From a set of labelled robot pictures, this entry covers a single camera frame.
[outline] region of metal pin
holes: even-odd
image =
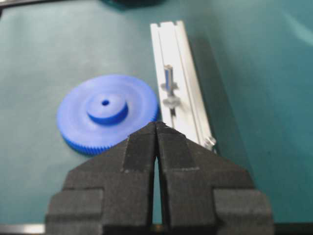
[[[175,96],[174,89],[177,89],[177,84],[173,79],[173,67],[171,65],[164,66],[165,72],[165,84],[161,84],[161,87],[167,91],[167,99],[163,100],[163,104],[170,109],[174,109],[180,104],[180,99]]]

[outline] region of plastic gear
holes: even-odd
[[[95,155],[155,121],[157,115],[157,97],[145,82],[107,75],[74,88],[60,104],[57,125],[70,147]]]

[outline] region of gear teeth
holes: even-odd
[[[151,121],[156,121],[158,119],[159,115],[159,107],[156,108],[156,112],[154,113],[153,117],[151,118]],[[65,142],[74,150],[83,153],[85,155],[98,155],[109,148],[113,147],[113,145],[108,146],[102,146],[102,147],[92,147],[92,146],[83,146],[77,143],[74,143],[70,140],[68,140],[66,137],[62,136]]]

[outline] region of center hole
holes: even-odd
[[[105,100],[102,101],[102,105],[103,105],[103,106],[107,106],[109,103],[110,103],[110,102],[109,102],[107,99],[105,99]]]

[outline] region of green surface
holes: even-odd
[[[185,22],[220,154],[250,170],[276,222],[311,222],[312,9],[311,0],[165,0],[130,9],[69,0],[4,9],[0,223],[43,222],[67,171],[87,160],[58,133],[63,97],[110,73],[136,76],[157,93],[149,24],[175,20]]]

